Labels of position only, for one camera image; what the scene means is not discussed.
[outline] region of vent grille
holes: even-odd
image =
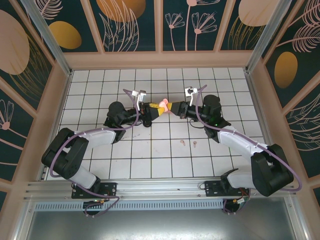
[[[93,206],[88,211],[105,210],[111,203]],[[39,202],[35,212],[67,212],[83,211],[83,202]],[[190,209],[222,209],[222,199],[204,200],[162,200],[162,201],[120,201],[110,211],[144,211],[144,210],[190,210]]]

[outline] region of white tile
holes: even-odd
[[[100,95],[85,95],[82,109],[98,109],[100,104]]]
[[[84,95],[86,91],[86,82],[72,82],[68,95]]]
[[[243,121],[245,135],[248,137],[262,137],[262,131],[258,121]]]
[[[210,147],[208,139],[190,139],[192,157],[210,156]]]
[[[132,141],[132,156],[133,159],[147,159],[151,157],[151,141],[137,140]]]
[[[131,142],[119,141],[113,144],[112,159],[130,159],[131,158]]]
[[[101,109],[108,109],[110,104],[117,101],[116,94],[108,94],[108,95],[101,95],[100,99],[100,106]]]
[[[113,69],[113,70],[105,70],[103,81],[119,81],[120,70]]]
[[[231,158],[232,158],[233,167],[235,169],[244,167],[244,166],[251,166],[250,160],[245,159],[243,156],[232,156]]]
[[[168,93],[152,93],[151,94],[151,102],[158,104],[164,99],[168,99]]]
[[[239,106],[241,119],[245,120],[258,120],[254,106]]]
[[[82,109],[79,124],[96,124],[98,109]]]
[[[152,140],[151,156],[153,158],[170,158],[170,140]]]
[[[203,129],[204,125],[201,122],[191,121],[191,123],[189,122],[188,124],[189,124],[189,133],[190,133],[191,139],[207,139],[208,138],[205,132],[205,129]]]
[[[122,136],[121,141],[123,140],[132,140],[132,128],[129,128],[125,131],[125,134]]]
[[[151,92],[154,93],[167,93],[168,86],[167,81],[152,81],[151,82]]]
[[[136,91],[144,90],[148,96],[151,93],[151,81],[136,81],[134,89]]]
[[[135,70],[135,80],[151,80],[151,69],[137,69]]]
[[[217,86],[216,86],[216,80],[210,79],[210,80],[200,80],[200,85],[203,87],[204,85],[207,85],[205,89],[203,89],[203,93],[213,93],[217,92]]]
[[[151,126],[152,139],[169,139],[169,123],[153,123]]]
[[[86,84],[85,94],[101,94],[102,82],[88,82]]]
[[[248,92],[248,84],[245,79],[232,79],[232,85],[235,92]]]
[[[155,68],[151,69],[152,80],[167,80],[167,69]]]
[[[193,79],[198,80],[199,79],[197,68],[183,68],[182,72],[183,72],[183,79],[184,80],[193,80]]]
[[[168,80],[182,80],[182,69],[181,68],[167,68]]]
[[[76,70],[73,73],[72,82],[87,82],[89,70]]]
[[[229,147],[222,143],[217,143],[213,139],[209,139],[211,156],[230,156]]]
[[[213,68],[215,79],[230,79],[228,68]]]
[[[192,177],[191,158],[172,158],[172,175],[174,178]]]
[[[90,162],[91,162],[91,160],[82,160],[81,166],[89,171],[90,170]]]
[[[120,81],[134,81],[136,79],[135,69],[122,69],[120,71]]]
[[[64,110],[61,124],[78,124],[81,110]]]
[[[187,122],[171,122],[170,123],[171,139],[188,139],[189,130]]]
[[[88,82],[102,82],[104,80],[105,70],[90,70]]]
[[[186,98],[184,93],[169,93],[169,98],[168,98],[169,103],[183,102],[185,100]]]
[[[168,90],[169,93],[184,93],[184,81],[183,80],[175,80],[168,81]]]
[[[237,106],[222,106],[222,114],[226,121],[241,120]]]
[[[130,178],[130,159],[112,159],[110,169],[110,179]]]
[[[170,123],[186,123],[187,119],[181,119],[179,116],[174,115],[172,112],[168,114]]]
[[[68,96],[66,99],[65,109],[81,109],[83,100],[83,95]]]
[[[231,125],[238,130],[238,132],[245,134],[244,131],[244,126],[242,125],[241,121],[229,121],[229,123],[231,123]]]
[[[216,79],[216,87],[218,92],[233,92],[234,88],[232,86],[230,79]]]
[[[153,158],[151,160],[151,173],[153,179],[171,178],[171,158]]]
[[[132,179],[151,178],[151,159],[150,158],[132,159],[131,178]]]
[[[193,88],[200,88],[199,80],[183,80],[184,87],[193,87]]]
[[[92,160],[90,172],[100,179],[109,179],[110,159]]]
[[[134,107],[134,103],[131,101],[130,97],[127,94],[119,94],[117,101],[122,103],[125,108]]]
[[[211,177],[214,175],[211,157],[193,157],[192,158],[194,177]]]
[[[229,68],[230,77],[232,79],[245,79],[244,69],[241,67],[230,67]]]
[[[253,105],[250,92],[235,92],[236,102],[241,105]]]
[[[92,150],[92,159],[110,159],[112,152],[111,144],[94,147]]]
[[[221,176],[233,169],[230,156],[213,156],[212,157],[214,176]]]
[[[78,129],[78,125],[76,125],[76,124],[74,124],[74,125],[60,125],[59,126],[59,131],[61,130],[61,129],[65,129],[65,128],[67,128],[67,129],[70,129],[71,131],[77,131],[77,129]]]
[[[134,81],[121,81],[119,83],[119,92],[118,94],[126,94],[124,89],[132,91],[135,90],[135,82]]]
[[[215,79],[212,67],[198,68],[199,79]]]
[[[105,81],[102,86],[102,94],[118,94],[118,81]]]
[[[219,92],[221,106],[236,106],[237,101],[234,92]]]
[[[145,127],[142,124],[133,127],[133,140],[150,140],[151,139],[151,127]]]
[[[171,140],[171,155],[173,158],[178,157],[191,157],[190,141],[189,139],[172,139]]]
[[[107,119],[107,113],[109,112],[109,109],[99,109],[98,113],[98,121],[97,124],[104,124]]]

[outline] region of cable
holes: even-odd
[[[135,108],[135,111],[136,111],[136,118],[135,118],[135,121],[134,123],[131,125],[131,126],[128,126],[128,127],[124,127],[124,128],[109,128],[109,127],[102,127],[102,128],[97,128],[97,129],[91,129],[91,130],[87,130],[87,131],[82,131],[82,132],[79,132],[73,136],[71,136],[70,138],[68,138],[64,144],[62,144],[62,146],[60,147],[60,149],[56,152],[53,160],[52,160],[52,163],[50,165],[50,169],[49,169],[49,172],[50,172],[50,176],[53,177],[53,178],[58,178],[59,175],[54,175],[53,171],[54,171],[54,165],[58,159],[58,156],[61,154],[61,152],[63,151],[63,149],[66,147],[66,145],[71,142],[74,138],[76,137],[81,137],[81,136],[84,136],[86,134],[93,134],[93,133],[96,133],[96,132],[100,132],[100,131],[123,131],[123,130],[128,130],[128,129],[131,129],[134,127],[134,125],[137,124],[138,120],[139,120],[139,110],[138,110],[138,106],[137,106],[137,103],[135,102],[135,100],[133,99],[133,97],[131,96],[131,93],[132,91],[128,91],[126,89],[123,89],[123,91],[129,96],[129,98],[131,99],[131,101],[133,102],[134,104],[134,108]],[[88,194],[91,194],[91,195],[94,195],[94,196],[97,196],[97,197],[100,197],[100,198],[103,198],[103,199],[116,199],[114,203],[112,203],[106,210],[104,211],[101,211],[99,213],[97,213],[95,216],[98,217],[102,214],[105,214],[110,208],[112,208],[119,200],[120,198],[118,196],[106,196],[106,195],[101,195],[101,194],[97,194],[97,193],[94,193],[88,189],[86,189],[85,187],[81,186],[80,184],[77,184],[76,182],[68,179],[68,181],[70,181],[71,183],[73,183],[74,185],[78,186],[79,188],[81,188],[83,191],[87,192]]]
[[[227,132],[227,133],[231,133],[231,134],[236,134],[238,136],[240,136],[241,138],[247,140],[248,142],[256,145],[258,148],[262,149],[263,151],[265,151],[266,153],[268,153],[270,156],[274,157],[276,160],[278,160],[282,165],[284,165],[296,178],[296,180],[298,181],[298,184],[299,186],[297,188],[282,188],[280,190],[282,191],[286,191],[286,192],[298,192],[299,190],[302,189],[302,182],[301,182],[301,179],[299,178],[299,176],[296,174],[296,172],[288,165],[286,164],[280,157],[278,157],[277,155],[275,155],[274,153],[272,153],[271,151],[269,151],[267,148],[261,146],[259,143],[257,144],[255,141],[251,140],[249,137],[241,134],[240,132],[238,131],[231,131],[229,129],[222,129],[222,128],[218,128],[218,127],[214,127],[214,126],[210,126],[208,124],[206,124],[204,121],[202,121],[202,119],[200,118],[200,115],[199,115],[199,99],[200,99],[200,96],[201,96],[201,93],[202,91],[207,87],[207,85],[204,85],[203,87],[199,88],[198,89],[198,96],[196,98],[196,101],[195,101],[195,114],[196,114],[196,117],[198,118],[198,120],[200,121],[200,123],[202,123],[204,126],[206,126],[207,128],[210,128],[210,129],[214,129],[216,131],[223,131],[223,132]]]
[[[204,126],[193,126],[193,125],[191,124],[191,120],[193,120],[193,119],[190,119],[190,120],[189,120],[189,124],[190,124],[191,127],[195,128],[195,129],[204,129],[204,128],[205,128]]]

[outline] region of gray metal panel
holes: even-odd
[[[220,209],[35,212],[29,240],[294,240],[283,199],[252,199],[237,215]]]

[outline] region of leaf illustration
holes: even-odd
[[[47,20],[53,20],[63,8],[61,0],[34,0],[34,2],[41,16]]]

